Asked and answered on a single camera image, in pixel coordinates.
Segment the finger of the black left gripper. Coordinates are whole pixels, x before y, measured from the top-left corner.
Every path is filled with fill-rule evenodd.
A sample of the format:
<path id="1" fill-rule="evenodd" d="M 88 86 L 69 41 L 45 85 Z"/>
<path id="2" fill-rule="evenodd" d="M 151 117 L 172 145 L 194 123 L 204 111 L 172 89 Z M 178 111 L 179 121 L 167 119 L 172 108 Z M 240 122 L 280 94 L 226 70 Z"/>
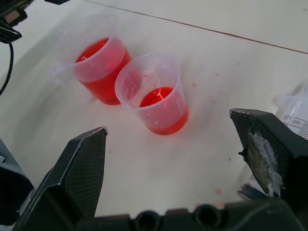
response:
<path id="1" fill-rule="evenodd" d="M 6 22 L 0 20 L 0 42 L 4 44 L 12 43 L 22 37 L 21 33 L 14 30 Z"/>

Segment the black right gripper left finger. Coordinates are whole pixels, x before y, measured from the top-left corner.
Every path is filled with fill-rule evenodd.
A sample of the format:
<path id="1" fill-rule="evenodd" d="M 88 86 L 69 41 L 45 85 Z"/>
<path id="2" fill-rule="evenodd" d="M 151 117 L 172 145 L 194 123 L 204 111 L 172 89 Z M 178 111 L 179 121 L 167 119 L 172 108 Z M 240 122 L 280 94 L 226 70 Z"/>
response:
<path id="1" fill-rule="evenodd" d="M 74 231 L 93 218 L 104 177 L 108 131 L 99 127 L 70 140 L 12 231 Z"/>

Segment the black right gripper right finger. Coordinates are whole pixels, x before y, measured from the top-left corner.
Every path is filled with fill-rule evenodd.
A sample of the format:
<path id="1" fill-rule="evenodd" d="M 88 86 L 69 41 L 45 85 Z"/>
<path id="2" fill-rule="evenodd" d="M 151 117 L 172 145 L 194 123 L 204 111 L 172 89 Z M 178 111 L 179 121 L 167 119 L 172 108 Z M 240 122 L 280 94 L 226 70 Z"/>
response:
<path id="1" fill-rule="evenodd" d="M 233 108 L 229 116 L 257 183 L 269 198 L 287 202 L 308 231 L 308 140 L 269 112 Z"/>

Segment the handled beaker with red liquid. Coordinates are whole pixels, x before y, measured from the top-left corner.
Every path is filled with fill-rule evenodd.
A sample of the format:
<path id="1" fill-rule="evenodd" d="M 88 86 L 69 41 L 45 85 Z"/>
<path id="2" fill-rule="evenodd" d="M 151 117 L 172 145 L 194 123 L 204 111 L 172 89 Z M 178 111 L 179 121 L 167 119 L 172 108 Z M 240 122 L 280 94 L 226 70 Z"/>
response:
<path id="1" fill-rule="evenodd" d="M 117 33 L 117 21 L 116 14 L 97 14 L 73 23 L 53 48 L 52 80 L 69 89 L 80 83 L 89 98 L 118 105 L 116 78 L 132 57 Z"/>

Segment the small beaker with red liquid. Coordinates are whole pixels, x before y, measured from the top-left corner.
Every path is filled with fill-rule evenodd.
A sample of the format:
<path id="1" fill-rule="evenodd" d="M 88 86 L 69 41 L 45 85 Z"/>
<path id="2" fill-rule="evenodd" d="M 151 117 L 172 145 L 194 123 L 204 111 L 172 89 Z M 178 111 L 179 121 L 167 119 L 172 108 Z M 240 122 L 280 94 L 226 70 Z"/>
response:
<path id="1" fill-rule="evenodd" d="M 122 106 L 155 134 L 173 134 L 187 122 L 180 66 L 169 55 L 154 53 L 133 59 L 118 74 L 115 93 Z"/>

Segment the grey robot body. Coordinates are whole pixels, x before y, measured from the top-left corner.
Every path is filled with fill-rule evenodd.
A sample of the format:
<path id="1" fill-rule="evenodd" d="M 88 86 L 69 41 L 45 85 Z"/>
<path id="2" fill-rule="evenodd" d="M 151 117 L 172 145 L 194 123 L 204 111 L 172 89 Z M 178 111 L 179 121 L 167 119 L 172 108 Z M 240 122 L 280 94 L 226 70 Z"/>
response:
<path id="1" fill-rule="evenodd" d="M 35 188 L 0 139 L 0 231 L 12 231 Z"/>

